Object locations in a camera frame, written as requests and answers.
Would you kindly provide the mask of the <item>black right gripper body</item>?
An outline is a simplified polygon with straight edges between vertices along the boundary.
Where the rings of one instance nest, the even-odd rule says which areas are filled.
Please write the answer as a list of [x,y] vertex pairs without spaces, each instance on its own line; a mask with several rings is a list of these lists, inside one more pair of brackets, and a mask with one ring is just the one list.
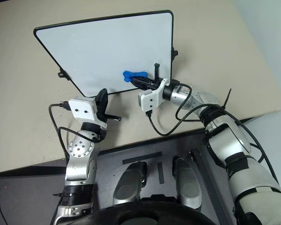
[[157,80],[146,78],[145,79],[145,90],[158,89],[162,80],[163,80],[162,78],[159,78]]

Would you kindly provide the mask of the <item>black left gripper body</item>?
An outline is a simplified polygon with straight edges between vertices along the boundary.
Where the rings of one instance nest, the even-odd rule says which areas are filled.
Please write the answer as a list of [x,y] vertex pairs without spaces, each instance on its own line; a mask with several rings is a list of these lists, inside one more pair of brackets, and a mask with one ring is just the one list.
[[107,105],[96,105],[96,116],[102,122],[107,122],[107,116],[105,114]]

